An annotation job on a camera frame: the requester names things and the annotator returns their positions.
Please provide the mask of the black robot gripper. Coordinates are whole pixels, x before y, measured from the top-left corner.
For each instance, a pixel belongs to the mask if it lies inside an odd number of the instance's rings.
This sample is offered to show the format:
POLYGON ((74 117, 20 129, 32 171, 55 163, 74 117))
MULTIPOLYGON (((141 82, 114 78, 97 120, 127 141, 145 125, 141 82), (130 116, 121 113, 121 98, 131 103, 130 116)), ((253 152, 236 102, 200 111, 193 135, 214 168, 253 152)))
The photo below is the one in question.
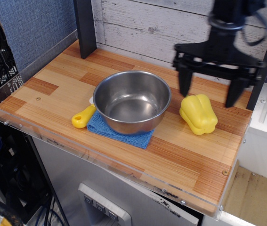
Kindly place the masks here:
POLYGON ((176 44, 173 67, 178 71, 179 91, 186 96, 193 73, 201 73, 229 80, 226 108, 233 107, 244 89, 256 85, 259 71, 266 63, 238 50, 234 41, 245 21, 225 22, 210 18, 209 38, 205 42, 176 44))

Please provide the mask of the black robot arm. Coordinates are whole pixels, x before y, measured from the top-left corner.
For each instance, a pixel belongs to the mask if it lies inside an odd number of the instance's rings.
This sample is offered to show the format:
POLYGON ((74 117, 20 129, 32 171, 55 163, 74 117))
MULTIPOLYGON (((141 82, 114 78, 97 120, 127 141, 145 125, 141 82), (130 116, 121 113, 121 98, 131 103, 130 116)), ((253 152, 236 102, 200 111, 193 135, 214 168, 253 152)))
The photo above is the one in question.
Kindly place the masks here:
POLYGON ((256 17, 264 27, 264 35, 249 46, 259 45, 267 38, 267 21, 258 12, 266 6, 263 0, 216 0, 209 14, 210 34, 200 43, 175 44, 173 67, 178 71, 179 91, 187 96, 192 76, 200 73, 230 81, 225 106, 234 106, 245 88, 261 80, 260 71, 266 63, 249 56, 235 45, 238 32, 246 40, 246 18, 256 17))

